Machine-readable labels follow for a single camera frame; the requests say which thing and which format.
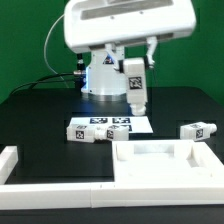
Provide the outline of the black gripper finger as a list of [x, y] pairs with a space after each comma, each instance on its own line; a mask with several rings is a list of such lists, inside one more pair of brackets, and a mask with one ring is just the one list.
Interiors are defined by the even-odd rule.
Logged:
[[122, 73], [123, 72], [123, 60], [124, 60], [124, 47], [123, 46], [116, 46], [115, 44], [108, 43], [105, 45], [105, 50], [108, 55], [112, 58], [114, 63], [114, 70], [116, 72]]
[[158, 41], [156, 37], [149, 37], [147, 39], [147, 53], [145, 56], [146, 65], [148, 68], [153, 69], [155, 61], [153, 59], [154, 52], [156, 50]]

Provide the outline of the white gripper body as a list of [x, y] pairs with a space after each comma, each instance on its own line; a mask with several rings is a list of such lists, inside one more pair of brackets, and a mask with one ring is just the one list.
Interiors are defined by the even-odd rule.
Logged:
[[191, 0], [70, 0], [64, 11], [65, 42], [75, 53], [181, 38], [195, 26]]

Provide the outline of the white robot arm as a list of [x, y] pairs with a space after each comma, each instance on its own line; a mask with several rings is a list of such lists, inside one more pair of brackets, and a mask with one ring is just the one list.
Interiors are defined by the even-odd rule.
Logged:
[[89, 52], [85, 96], [117, 101], [125, 96], [119, 72], [124, 49], [148, 47], [146, 66], [160, 41], [192, 34], [196, 16], [191, 0], [69, 0], [64, 10], [65, 43], [76, 54]]

